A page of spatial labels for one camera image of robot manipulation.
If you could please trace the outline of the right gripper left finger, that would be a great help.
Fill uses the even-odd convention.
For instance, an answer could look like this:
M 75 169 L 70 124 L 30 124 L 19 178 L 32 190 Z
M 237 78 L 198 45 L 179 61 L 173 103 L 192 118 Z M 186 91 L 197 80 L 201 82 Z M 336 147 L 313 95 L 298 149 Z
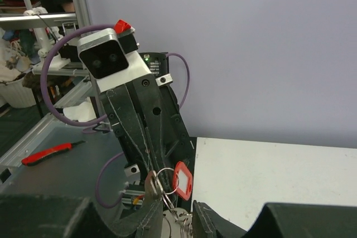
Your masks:
M 160 237 L 162 186 L 151 171 L 142 207 L 106 223 L 89 197 L 1 195 L 1 237 Z

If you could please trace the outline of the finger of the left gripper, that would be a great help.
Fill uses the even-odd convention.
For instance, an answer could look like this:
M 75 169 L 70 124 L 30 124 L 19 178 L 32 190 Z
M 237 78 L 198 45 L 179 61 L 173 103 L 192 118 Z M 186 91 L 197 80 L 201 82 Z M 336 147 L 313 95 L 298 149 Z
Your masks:
M 138 165 L 138 146 L 134 141 L 137 135 L 134 132 L 139 127 L 131 100 L 131 83 L 107 90 L 104 93 L 104 110 L 127 162 Z
M 131 100 L 137 116 L 139 127 L 134 133 L 138 146 L 138 167 L 140 179 L 144 180 L 149 171 L 158 172 L 162 168 L 171 167 L 166 155 L 165 144 L 165 112 L 160 89 L 153 75 L 148 74 L 131 82 Z M 168 174 L 160 175 L 163 188 L 168 190 Z

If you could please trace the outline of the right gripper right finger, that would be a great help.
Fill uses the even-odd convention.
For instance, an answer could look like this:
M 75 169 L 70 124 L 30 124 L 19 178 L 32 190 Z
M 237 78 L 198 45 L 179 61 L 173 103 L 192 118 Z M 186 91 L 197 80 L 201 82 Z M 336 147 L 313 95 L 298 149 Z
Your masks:
M 356 237 L 356 207 L 266 203 L 247 231 L 193 202 L 193 237 Z

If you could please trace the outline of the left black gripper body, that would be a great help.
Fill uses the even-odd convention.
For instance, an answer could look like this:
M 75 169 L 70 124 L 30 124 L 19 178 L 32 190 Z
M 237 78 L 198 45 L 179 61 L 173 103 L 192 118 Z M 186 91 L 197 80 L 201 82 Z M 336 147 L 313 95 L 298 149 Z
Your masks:
M 172 182 L 168 169 L 188 163 L 194 146 L 169 84 L 158 86 L 148 74 L 104 91 L 100 100 L 127 164 L 138 166 L 141 179 L 156 171 L 161 182 Z

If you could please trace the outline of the red key tag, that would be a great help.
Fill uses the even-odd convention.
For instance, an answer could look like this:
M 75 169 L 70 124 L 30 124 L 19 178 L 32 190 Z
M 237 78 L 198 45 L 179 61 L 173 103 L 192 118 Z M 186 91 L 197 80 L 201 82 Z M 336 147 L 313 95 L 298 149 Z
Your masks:
M 160 175 L 168 171 L 168 190 L 163 189 L 163 180 Z M 154 195 L 172 194 L 178 195 L 181 199 L 188 201 L 193 190 L 193 175 L 186 164 L 179 161 L 175 168 L 162 168 L 158 172 L 152 171 L 147 177 L 149 186 L 152 187 Z

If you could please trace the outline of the red handled keyring holder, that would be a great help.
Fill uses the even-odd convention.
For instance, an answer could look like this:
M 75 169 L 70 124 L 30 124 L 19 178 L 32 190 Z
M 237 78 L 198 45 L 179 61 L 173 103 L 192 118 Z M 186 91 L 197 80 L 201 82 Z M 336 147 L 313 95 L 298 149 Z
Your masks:
M 172 193 L 168 194 L 162 191 L 162 200 L 166 206 L 163 211 L 163 226 L 162 235 L 165 237 L 164 231 L 168 231 L 169 237 L 193 237 L 192 232 L 192 213 L 191 207 L 191 192 L 188 199 Z

